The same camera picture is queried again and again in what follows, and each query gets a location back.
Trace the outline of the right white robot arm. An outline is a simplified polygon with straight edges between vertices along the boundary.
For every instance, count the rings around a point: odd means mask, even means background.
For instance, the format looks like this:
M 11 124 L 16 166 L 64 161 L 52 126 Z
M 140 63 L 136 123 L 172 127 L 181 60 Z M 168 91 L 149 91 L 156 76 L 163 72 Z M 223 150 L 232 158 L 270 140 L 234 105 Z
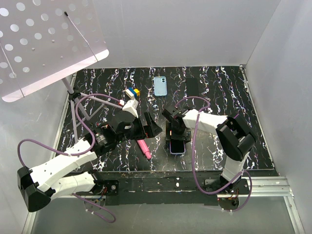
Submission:
M 186 152 L 185 145 L 195 145 L 196 133 L 202 130 L 218 136 L 226 163 L 219 180 L 204 190 L 199 183 L 197 188 L 206 195 L 219 192 L 233 193 L 244 174 L 245 161 L 256 143 L 256 136 L 241 115 L 219 116 L 203 112 L 202 109 L 167 107 L 162 111 L 166 118 L 166 142 L 172 155 Z

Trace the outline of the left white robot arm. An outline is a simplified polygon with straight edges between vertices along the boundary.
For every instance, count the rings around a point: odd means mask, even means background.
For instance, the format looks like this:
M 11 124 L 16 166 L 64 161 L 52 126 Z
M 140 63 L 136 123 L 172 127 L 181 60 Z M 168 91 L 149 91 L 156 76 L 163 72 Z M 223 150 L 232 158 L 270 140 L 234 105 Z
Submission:
M 91 171 L 75 176 L 70 176 L 69 173 L 112 151 L 123 141 L 144 140 L 161 133 L 162 128 L 149 112 L 145 112 L 144 117 L 146 125 L 142 124 L 140 118 L 122 111 L 117 116 L 118 123 L 98 124 L 63 154 L 33 168 L 23 165 L 18 169 L 17 177 L 18 188 L 27 210 L 36 212 L 60 196 L 77 192 L 98 195 L 106 190 L 107 193 L 114 194 L 111 186 L 118 185 L 117 182 L 100 179 Z

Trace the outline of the bare black phone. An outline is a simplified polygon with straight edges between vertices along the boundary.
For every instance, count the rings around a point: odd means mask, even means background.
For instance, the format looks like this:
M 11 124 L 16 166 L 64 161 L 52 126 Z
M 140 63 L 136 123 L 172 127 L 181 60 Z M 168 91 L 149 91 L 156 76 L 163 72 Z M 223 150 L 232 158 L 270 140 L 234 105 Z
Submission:
M 186 78 L 187 96 L 199 96 L 198 80 L 196 78 Z

